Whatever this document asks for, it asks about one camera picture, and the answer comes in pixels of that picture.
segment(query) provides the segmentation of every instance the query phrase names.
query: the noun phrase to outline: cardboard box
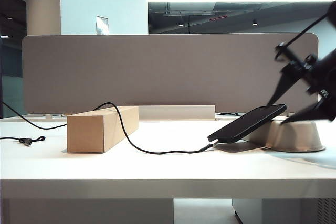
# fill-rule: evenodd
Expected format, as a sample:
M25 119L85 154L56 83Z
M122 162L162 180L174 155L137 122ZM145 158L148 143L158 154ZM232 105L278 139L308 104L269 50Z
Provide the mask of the cardboard box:
M139 127L137 106L118 107L127 134ZM67 117L68 153L103 153L125 138L120 119L115 108L89 111Z

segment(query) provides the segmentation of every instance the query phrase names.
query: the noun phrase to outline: black smartphone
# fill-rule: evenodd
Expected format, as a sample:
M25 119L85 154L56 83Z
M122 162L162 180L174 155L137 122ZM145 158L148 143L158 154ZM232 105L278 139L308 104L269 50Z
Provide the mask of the black smartphone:
M208 140L235 143L287 109L285 104L258 107L208 136Z

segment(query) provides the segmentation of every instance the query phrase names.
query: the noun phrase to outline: desk privacy panel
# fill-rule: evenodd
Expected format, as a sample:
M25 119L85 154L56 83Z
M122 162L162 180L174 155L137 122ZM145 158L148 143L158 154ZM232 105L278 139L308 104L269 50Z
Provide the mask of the desk privacy panel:
M31 113L77 113L116 105L216 105L247 112L266 105L285 63L274 48L293 33L52 35L23 40L24 106ZM318 52L305 34L291 48ZM299 81L277 103L296 112L317 100Z

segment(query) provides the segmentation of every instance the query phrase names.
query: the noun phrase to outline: desk surface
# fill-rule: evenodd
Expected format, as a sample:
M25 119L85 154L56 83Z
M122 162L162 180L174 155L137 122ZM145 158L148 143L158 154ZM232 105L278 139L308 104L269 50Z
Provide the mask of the desk surface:
M130 138L152 151L198 150L224 121L140 122ZM39 122L41 126L59 122ZM103 154L68 154L66 128L0 120L4 198L335 198L336 122L318 122L325 151L282 153L239 141L197 154L150 155L126 140Z

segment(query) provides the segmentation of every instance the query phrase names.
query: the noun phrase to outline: black cable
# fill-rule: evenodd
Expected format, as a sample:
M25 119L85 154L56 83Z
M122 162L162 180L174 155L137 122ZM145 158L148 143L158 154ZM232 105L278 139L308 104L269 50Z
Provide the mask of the black cable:
M130 138L128 137L127 135L127 132L125 130L125 127L124 127L124 122L122 121L122 117L121 117L121 114L120 114L120 111L118 109L118 107L116 105L114 105L114 103L112 102L106 102L106 103L103 103L102 105L96 107L94 110L97 110L105 105L112 105L117 113L118 113L118 116L119 116L119 119L120 119L120 123L121 123L121 127L122 127L122 131L124 132L125 134L125 137L127 138L128 142L136 149L142 151L142 152L146 152L146 153L149 153L149 154L157 154L157 155L161 155L161 154L168 154L168 153L189 153L189 154L192 154L192 153L199 153L199 152L203 152L205 151L206 149L209 149L210 147L213 147L214 144L208 144L206 147L202 148L202 149L199 149L199 150L196 150L196 151L167 151L167 152L151 152L151 151L146 151L142 148L139 148L137 147L135 144L132 143L132 141L130 140Z
M63 126L66 126L66 125L67 125L67 124L63 124L63 125L59 125L59 126L55 126L55 127L50 127L50 128L40 127L40 126L38 126L38 125L32 123L30 120L24 118L21 114L19 114L17 111L15 111L13 108L11 108L8 104L6 104L5 102L3 102L2 100L0 100L0 101L1 101L2 104L4 104L5 106L7 106L10 110L12 110L15 114L17 114L20 118L22 118L22 119L25 120L26 122L30 123L31 125L33 125L33 126L39 128L39 129L42 129L42 130L52 130L52 129L56 129L56 128L63 127ZM167 151L167 152L151 152L151 151L146 151L146 150L144 150L144 149L141 149L141 148L137 147L135 144L132 143L132 141L131 141L130 138L128 137L128 134L127 134L127 132L126 132L126 130L125 130L124 122L122 121L122 117L121 117L121 113L120 113L118 107L117 107L116 105L114 105L114 103L112 103L112 102L106 102L106 103L103 103L103 104L99 105L98 107L96 107L94 110L98 110L98 109L100 109L101 107L103 107L103 106L105 106L105 105L112 105L112 106L116 109L116 111L117 111L117 113L118 113L118 116L119 116L119 119L120 119L120 123L121 123L122 130L123 130L123 132L124 132L124 134L125 134L125 137L127 138L128 142L129 142L134 148L136 148L136 149L138 149L138 150L140 150L140 151L142 151L142 152L149 153L149 154L158 154L158 155L160 155L160 154L167 154L167 153L188 153L188 154L192 154L192 153L203 152L203 151L205 151L205 150L207 150L207 149L213 147L215 144L217 144L217 143L215 143L215 144L210 143L210 144L208 144L207 146L205 146L205 147L203 147L203 148L201 148L201 149L199 149L199 150L196 150L196 151ZM30 139L30 138L15 138L15 137L2 137L2 138L0 138L0 140L1 140L1 139L15 139L15 140L19 140L19 141L22 140L23 143L25 143L25 145L28 145L28 144L26 144L26 142L27 142L27 143L30 142L30 144L29 144L29 146L30 146L32 142L42 141L42 140L45 139L45 137L44 137L44 136L41 136L41 137L37 138L36 140L32 140L32 139Z
M240 116L237 112L230 113L230 112L219 112L219 115L234 115L234 116Z
M46 139L46 137L45 136L40 136L37 139L31 139L31 138L26 138L26 137L22 137L22 138L17 138L17 137L0 137L0 140L5 140L5 139L18 140L19 143L21 143L21 144L25 144L26 146L31 146L32 142L43 141L43 140Z
M297 36L295 36L293 39L291 39L289 42L286 43L286 47L288 47L290 44L292 44L295 40L300 38L306 31L308 31L310 28L312 28L314 25L316 25L318 22L322 21L325 19L329 13L325 13L323 16L315 20L313 23L311 23L309 26L307 26L302 32L300 32Z
M296 41L298 38L300 38L303 34L306 33L310 28L312 28L314 25L325 19L330 12L325 13L321 17L319 17L317 20L315 20L313 23L311 23L309 26L307 26L304 30L302 30L297 36L295 36L293 39L291 39L289 42L287 42L284 46L288 47L290 44L292 44L294 41ZM278 59L278 57L282 54L282 50L278 51L275 58Z
M32 126L35 126L41 130L53 130L53 129L56 129L56 128L60 128L60 127L63 127L67 124L62 124L62 125L59 125L59 126L55 126L55 127L50 127L50 128L44 128L44 127L40 127L34 123L32 123L30 120L24 118L20 113L18 113L17 111L15 111L11 106L9 106L8 104L6 104L4 101L0 100L0 102L5 105L7 108L9 108L11 111L13 111L15 114L17 114L20 118L22 118L23 120L25 120L27 123L30 123Z

